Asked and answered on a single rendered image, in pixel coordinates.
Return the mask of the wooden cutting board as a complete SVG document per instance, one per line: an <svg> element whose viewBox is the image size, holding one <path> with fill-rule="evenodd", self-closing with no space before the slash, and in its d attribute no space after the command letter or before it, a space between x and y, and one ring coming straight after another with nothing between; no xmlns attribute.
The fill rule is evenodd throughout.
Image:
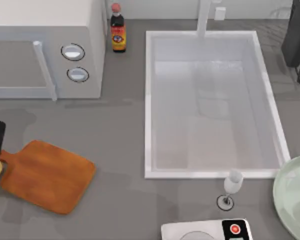
<svg viewBox="0 0 300 240"><path fill-rule="evenodd" d="M2 150L0 161L7 165L2 189L60 215L74 210L97 170L90 160L41 140L16 153Z"/></svg>

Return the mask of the small round microwave knob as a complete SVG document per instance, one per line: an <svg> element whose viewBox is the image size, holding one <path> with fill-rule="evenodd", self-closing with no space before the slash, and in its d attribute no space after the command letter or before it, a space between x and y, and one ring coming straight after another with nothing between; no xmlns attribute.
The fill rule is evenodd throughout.
<svg viewBox="0 0 300 240"><path fill-rule="evenodd" d="M83 83L90 77L89 72L82 67L74 67L67 70L67 77L75 83Z"/></svg>

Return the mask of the white kitchen scale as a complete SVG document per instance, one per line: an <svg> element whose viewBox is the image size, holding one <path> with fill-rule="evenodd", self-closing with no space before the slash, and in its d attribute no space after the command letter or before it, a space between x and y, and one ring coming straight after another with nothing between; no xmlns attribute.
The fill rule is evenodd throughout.
<svg viewBox="0 0 300 240"><path fill-rule="evenodd" d="M254 240L245 218L165 223L161 240Z"/></svg>

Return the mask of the white sink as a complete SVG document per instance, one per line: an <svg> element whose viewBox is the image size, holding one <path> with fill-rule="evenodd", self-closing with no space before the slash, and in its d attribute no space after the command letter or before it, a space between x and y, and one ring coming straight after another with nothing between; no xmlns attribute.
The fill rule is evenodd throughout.
<svg viewBox="0 0 300 240"><path fill-rule="evenodd" d="M274 178L291 156L256 31L147 31L145 43L145 178Z"/></svg>

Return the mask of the pale microwave oven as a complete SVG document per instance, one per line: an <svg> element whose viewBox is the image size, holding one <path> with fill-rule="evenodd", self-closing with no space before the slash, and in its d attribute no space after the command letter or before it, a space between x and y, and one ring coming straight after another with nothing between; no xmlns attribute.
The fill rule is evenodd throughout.
<svg viewBox="0 0 300 240"><path fill-rule="evenodd" d="M105 0L0 0L0 41L41 41L54 79L57 99L101 96L107 41ZM61 47L83 47L85 56L70 61ZM67 70L88 71L85 82L73 82ZM47 88L0 88L0 99L52 99Z"/></svg>

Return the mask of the pale green bowl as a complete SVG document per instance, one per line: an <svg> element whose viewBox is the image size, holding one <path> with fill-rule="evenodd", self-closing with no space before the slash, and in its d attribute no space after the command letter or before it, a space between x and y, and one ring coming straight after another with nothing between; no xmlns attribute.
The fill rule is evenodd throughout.
<svg viewBox="0 0 300 240"><path fill-rule="evenodd" d="M300 240L300 156L286 162L277 172L272 197L280 222L295 240Z"/></svg>

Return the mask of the large round microwave knob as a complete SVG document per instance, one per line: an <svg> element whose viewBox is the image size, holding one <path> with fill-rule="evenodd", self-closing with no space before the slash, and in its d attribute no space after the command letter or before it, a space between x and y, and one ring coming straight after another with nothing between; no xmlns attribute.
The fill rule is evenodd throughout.
<svg viewBox="0 0 300 240"><path fill-rule="evenodd" d="M62 46L60 51L65 59L73 62L82 60L86 54L84 48L76 43Z"/></svg>

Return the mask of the tall white tap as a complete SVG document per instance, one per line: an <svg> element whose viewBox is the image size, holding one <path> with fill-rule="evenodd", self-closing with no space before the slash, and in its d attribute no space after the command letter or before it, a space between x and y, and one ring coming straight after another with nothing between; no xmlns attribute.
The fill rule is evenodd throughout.
<svg viewBox="0 0 300 240"><path fill-rule="evenodd" d="M223 0L199 0L198 19L196 27L196 33L199 38L203 38L205 36L211 4L219 4L222 1Z"/></svg>

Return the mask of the pale microwave door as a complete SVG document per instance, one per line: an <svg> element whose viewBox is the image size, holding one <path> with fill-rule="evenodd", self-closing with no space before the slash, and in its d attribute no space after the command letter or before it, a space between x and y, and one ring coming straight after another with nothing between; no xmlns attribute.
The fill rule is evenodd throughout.
<svg viewBox="0 0 300 240"><path fill-rule="evenodd" d="M46 88L33 42L0 41L0 89Z"/></svg>

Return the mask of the dark sauce bottle red cap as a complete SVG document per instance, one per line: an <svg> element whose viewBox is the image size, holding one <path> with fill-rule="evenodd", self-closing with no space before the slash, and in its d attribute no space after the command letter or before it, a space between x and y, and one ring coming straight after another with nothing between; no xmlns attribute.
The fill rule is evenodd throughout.
<svg viewBox="0 0 300 240"><path fill-rule="evenodd" d="M111 10L110 33L112 50L115 53L124 53L127 49L127 35L125 19L121 14L121 5L119 3L113 3Z"/></svg>

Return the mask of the small white wall box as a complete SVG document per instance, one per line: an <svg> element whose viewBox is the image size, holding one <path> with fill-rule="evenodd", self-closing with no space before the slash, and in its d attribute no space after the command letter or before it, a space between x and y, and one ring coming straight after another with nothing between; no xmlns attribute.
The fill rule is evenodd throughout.
<svg viewBox="0 0 300 240"><path fill-rule="evenodd" d="M215 21L223 21L226 18L226 7L216 7L214 12Z"/></svg>

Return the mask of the clear wine glass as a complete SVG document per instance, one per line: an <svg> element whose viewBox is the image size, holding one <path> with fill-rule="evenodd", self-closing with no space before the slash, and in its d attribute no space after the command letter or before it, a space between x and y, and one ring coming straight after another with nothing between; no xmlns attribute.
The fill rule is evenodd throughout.
<svg viewBox="0 0 300 240"><path fill-rule="evenodd" d="M232 195L236 194L242 187L244 176L241 171L237 169L232 169L228 176L224 179L224 191L225 194L222 194L217 197L216 204L219 209L222 211L228 212L233 209L235 206L235 201L232 198Z"/></svg>

